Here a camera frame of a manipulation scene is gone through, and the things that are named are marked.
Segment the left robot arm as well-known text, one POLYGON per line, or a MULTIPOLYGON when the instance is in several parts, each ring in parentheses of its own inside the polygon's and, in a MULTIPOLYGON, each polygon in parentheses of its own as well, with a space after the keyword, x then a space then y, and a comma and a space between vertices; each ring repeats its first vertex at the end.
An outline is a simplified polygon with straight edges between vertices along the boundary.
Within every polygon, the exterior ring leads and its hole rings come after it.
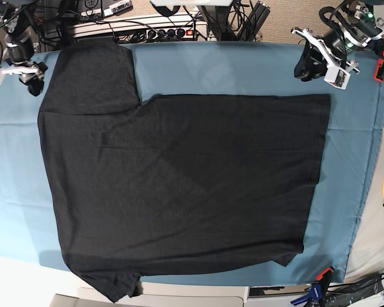
POLYGON ((335 88, 346 89, 351 72, 359 73, 358 62, 348 60, 355 51, 370 50, 377 55, 373 79, 384 81, 384 1, 342 1, 325 6, 319 18, 330 30, 323 36, 308 29, 292 28, 305 46, 294 68, 295 78, 308 82, 323 78, 335 88))

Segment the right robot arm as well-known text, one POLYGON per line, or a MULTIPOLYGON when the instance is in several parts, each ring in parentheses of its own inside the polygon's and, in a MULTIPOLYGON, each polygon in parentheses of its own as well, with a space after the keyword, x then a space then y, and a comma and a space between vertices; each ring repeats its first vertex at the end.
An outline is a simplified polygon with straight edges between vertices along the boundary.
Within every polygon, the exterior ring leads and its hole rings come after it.
POLYGON ((44 75, 48 69, 43 62, 32 60, 35 48, 27 28, 40 31, 35 19, 38 1, 5 1, 0 7, 0 29, 6 33, 0 43, 0 84, 7 75, 17 75, 29 93, 37 97, 44 88, 44 75))

